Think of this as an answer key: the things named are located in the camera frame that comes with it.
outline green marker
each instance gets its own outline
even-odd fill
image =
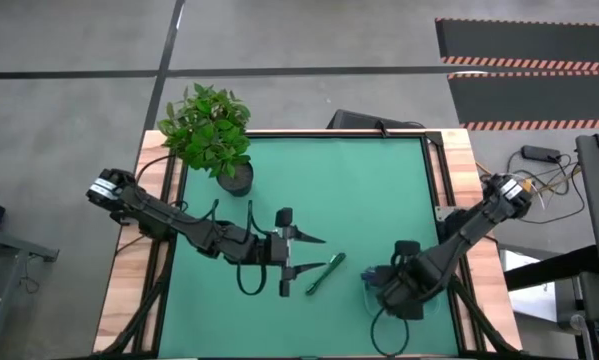
[[[332,257],[332,259],[330,259],[330,262],[328,262],[328,267],[323,272],[323,274],[321,274],[321,276],[319,276],[317,281],[313,282],[312,284],[310,284],[310,286],[308,286],[308,289],[306,289],[306,295],[310,296],[310,295],[316,293],[317,288],[319,288],[319,285],[321,285],[321,283],[328,277],[328,275],[330,275],[330,273],[334,269],[336,269],[337,266],[339,266],[339,264],[341,264],[345,258],[346,258],[345,253],[339,253],[337,255],[334,255]]]

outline green leaves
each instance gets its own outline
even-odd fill
[[[203,114],[210,114],[210,110],[212,109],[210,104],[202,99],[195,100],[195,106],[197,106],[197,109],[199,109],[199,111],[201,111]]]
[[[230,121],[228,121],[228,120],[223,120],[223,119],[222,119],[222,120],[218,120],[218,121],[215,123],[215,126],[216,126],[216,127],[217,127],[217,129],[219,129],[219,130],[230,130],[230,129],[232,129],[232,127],[233,127],[233,125],[232,125],[232,123],[230,123]]]
[[[250,161],[250,156],[248,155],[239,155],[234,158],[233,162],[237,165],[243,165]]]
[[[231,163],[226,163],[226,174],[228,176],[230,176],[231,178],[234,178],[235,173],[236,173],[235,166],[232,165]]]
[[[205,92],[206,92],[206,88],[204,88],[203,86],[201,86],[201,85],[199,85],[199,84],[197,84],[197,83],[195,83],[194,87],[195,87],[195,92],[196,92],[198,95],[201,95],[201,94],[203,94],[203,93],[205,93]]]
[[[166,114],[168,114],[168,118],[170,120],[174,120],[175,119],[175,110],[174,110],[174,107],[172,106],[171,102],[169,102],[166,105]]]
[[[221,174],[221,165],[213,167],[210,171],[210,177],[217,177],[219,174]]]
[[[250,111],[232,91],[195,83],[183,90],[183,100],[166,104],[166,114],[158,123],[166,136],[164,146],[193,169],[209,170],[211,177],[234,177],[235,166],[250,161],[245,154]]]
[[[212,124],[204,125],[199,129],[199,135],[205,137],[209,141],[212,140],[212,137],[215,135],[215,127]]]
[[[190,142],[195,145],[198,145],[199,147],[206,147],[206,146],[210,145],[210,140],[208,140],[208,138],[202,136],[199,133],[192,134],[192,137],[190,138]]]
[[[241,115],[245,118],[249,118],[250,117],[250,110],[248,110],[247,107],[241,105],[241,104],[236,104],[235,105],[235,109],[237,111],[239,111],[241,113]]]
[[[175,125],[170,119],[161,120],[157,123],[157,127],[162,134],[169,136],[175,131]]]
[[[226,142],[232,143],[232,141],[234,141],[237,138],[237,136],[239,136],[239,133],[240,131],[238,127],[232,127],[230,128],[230,130],[223,133],[223,138],[224,140],[226,140]]]

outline potted plant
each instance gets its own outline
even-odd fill
[[[210,170],[219,185],[234,196],[248,194],[254,171],[246,124],[250,111],[232,91],[215,91],[212,86],[194,84],[195,95],[183,92],[183,100],[168,103],[168,118],[158,123],[166,135],[164,146],[195,170]]]

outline black mat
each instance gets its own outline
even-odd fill
[[[436,19],[450,64],[599,70],[599,24]]]
[[[469,130],[599,128],[599,72],[448,76],[460,124]]]

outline wooden frame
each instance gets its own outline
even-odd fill
[[[284,133],[369,133],[379,130],[254,130],[251,134],[274,134]],[[468,132],[463,129],[416,129],[416,130],[390,130],[390,133],[422,133],[422,132],[440,132],[443,138],[445,158],[450,174],[450,182],[454,193],[454,199],[457,206],[470,207],[482,199],[481,183],[477,174],[477,168],[470,147]],[[167,149],[161,147],[164,136],[158,131],[147,131],[141,147],[137,169],[143,167],[147,162],[160,156],[167,155]],[[433,172],[435,174],[435,184],[440,202],[446,202],[446,194],[441,179],[441,164],[437,156],[432,156]],[[155,164],[146,170],[140,185],[154,196],[159,196],[164,179],[165,161]],[[174,174],[173,184],[170,191],[170,200],[174,200],[178,189],[179,174]],[[118,246],[132,241],[138,236],[136,227],[126,227],[121,231]],[[157,273],[163,266],[165,256],[164,249],[159,251]],[[108,291],[103,305],[102,315],[99,322],[97,336],[95,339],[94,351],[101,351],[108,346],[127,324],[130,317],[139,306],[142,296],[143,281],[146,273],[146,266],[150,252],[150,240],[142,240],[124,250],[115,258]],[[467,255],[469,271],[472,278],[473,287],[477,303],[484,311],[488,319],[503,337],[512,346],[521,349],[521,340],[517,331],[516,322],[510,305],[508,291],[503,277],[503,270],[499,261],[497,245],[494,241],[483,239]],[[147,321],[144,339],[152,338],[154,331],[154,317],[157,304],[153,306]],[[465,342],[468,349],[474,348],[475,339],[473,337],[470,317],[460,304],[461,323]],[[148,350],[149,341],[144,341],[144,348]]]

